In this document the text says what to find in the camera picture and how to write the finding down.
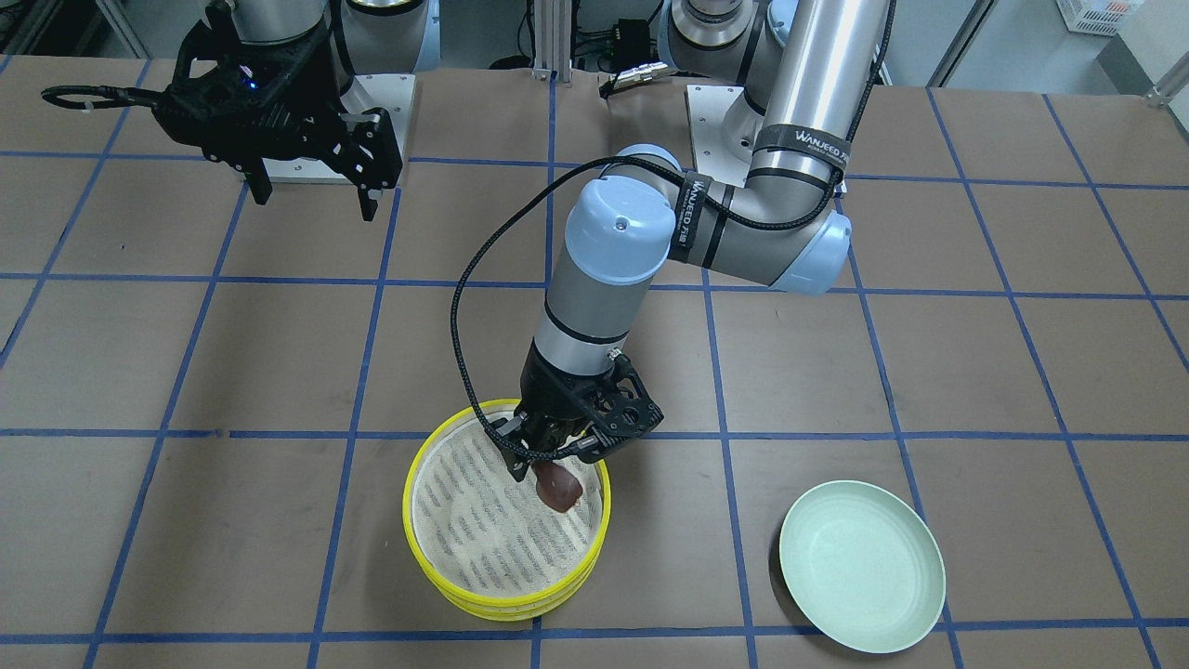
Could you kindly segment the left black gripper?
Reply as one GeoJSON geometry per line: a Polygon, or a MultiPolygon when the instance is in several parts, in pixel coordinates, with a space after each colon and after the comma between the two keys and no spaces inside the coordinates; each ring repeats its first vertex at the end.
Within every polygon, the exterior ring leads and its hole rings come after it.
{"type": "Polygon", "coordinates": [[[606,356],[608,370],[573,375],[554,367],[531,348],[520,378],[522,398],[510,418],[487,423],[516,482],[523,482],[534,461],[575,456],[594,463],[633,438],[641,438],[665,419],[641,377],[619,348],[606,356]]]}

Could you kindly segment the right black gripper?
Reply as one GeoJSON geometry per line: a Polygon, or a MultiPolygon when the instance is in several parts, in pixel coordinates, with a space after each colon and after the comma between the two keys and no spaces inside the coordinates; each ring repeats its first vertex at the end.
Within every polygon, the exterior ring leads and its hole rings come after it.
{"type": "Polygon", "coordinates": [[[313,158],[356,187],[370,223],[402,169],[389,111],[346,111],[323,19],[278,44],[246,42],[229,19],[195,24],[153,115],[174,141],[241,171],[259,206],[273,193],[265,160],[313,158]]]}

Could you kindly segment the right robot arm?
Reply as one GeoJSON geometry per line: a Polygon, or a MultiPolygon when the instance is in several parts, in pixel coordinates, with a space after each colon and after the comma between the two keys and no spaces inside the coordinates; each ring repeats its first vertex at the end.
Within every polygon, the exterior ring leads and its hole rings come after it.
{"type": "Polygon", "coordinates": [[[403,160],[361,77],[435,67],[435,13],[432,1],[209,1],[152,114],[174,141],[243,173],[256,203],[272,193],[265,160],[312,158],[373,220],[403,160]]]}

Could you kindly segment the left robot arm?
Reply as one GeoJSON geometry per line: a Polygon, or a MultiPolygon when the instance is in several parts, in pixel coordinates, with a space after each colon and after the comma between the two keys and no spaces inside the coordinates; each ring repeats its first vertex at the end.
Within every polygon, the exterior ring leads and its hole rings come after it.
{"type": "Polygon", "coordinates": [[[487,427],[515,481],[594,463],[662,419],[621,352],[666,261],[774,291],[824,294],[848,257],[833,212],[895,20],[892,1],[671,1],[665,58],[742,87],[742,185],[650,144],[594,158],[565,226],[509,418],[487,427]]]}

